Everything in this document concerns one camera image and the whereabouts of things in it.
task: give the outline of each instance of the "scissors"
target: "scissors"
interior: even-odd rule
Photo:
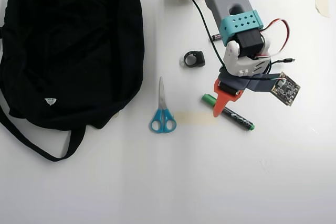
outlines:
[[[171,121],[172,122],[172,128],[169,129],[167,127],[167,123]],[[158,122],[159,123],[159,129],[155,130],[153,128],[153,123]],[[163,88],[163,79],[160,77],[160,83],[159,83],[159,108],[156,112],[154,119],[151,121],[150,127],[151,130],[155,133],[169,133],[176,129],[177,123],[174,119],[174,117],[171,115],[169,109],[166,105],[166,98],[164,95],[164,88]]]

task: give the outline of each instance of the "backpack strap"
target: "backpack strap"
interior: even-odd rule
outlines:
[[[0,106],[0,123],[2,123],[21,143],[31,148],[33,151],[37,152],[42,157],[53,162],[57,162],[71,157],[81,144],[86,131],[85,126],[79,129],[72,130],[67,154],[64,157],[58,158],[45,152],[44,150],[33,144],[31,141],[29,141],[25,136],[23,136],[23,134],[18,130],[18,128],[6,116],[1,106]]]

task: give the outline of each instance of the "backpack logo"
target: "backpack logo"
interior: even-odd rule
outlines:
[[[55,102],[57,101],[57,99],[55,99],[55,98],[46,98],[45,100],[47,101],[47,103],[48,103],[50,106],[54,105]]]

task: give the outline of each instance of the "pen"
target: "pen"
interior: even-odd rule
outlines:
[[[211,105],[212,107],[215,106],[217,99],[214,98],[210,94],[205,94],[202,97],[202,101],[206,102],[207,104]],[[222,111],[222,114],[226,115],[227,117],[234,120],[236,123],[238,123],[243,128],[247,129],[248,131],[254,130],[255,126],[253,123],[251,123],[249,120],[243,118],[241,115],[238,115],[237,113],[233,112],[232,110],[228,109],[227,107],[224,108]]]

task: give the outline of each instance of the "blue scissors handle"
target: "blue scissors handle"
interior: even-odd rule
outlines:
[[[172,122],[172,128],[168,129],[167,124],[168,122],[171,121]],[[155,130],[153,128],[153,123],[154,122],[158,122],[159,124],[159,129]],[[177,123],[174,119],[174,117],[171,115],[170,111],[168,109],[165,110],[161,110],[158,109],[158,111],[156,112],[152,122],[151,122],[151,129],[153,132],[155,133],[169,133],[172,132],[176,129]]]

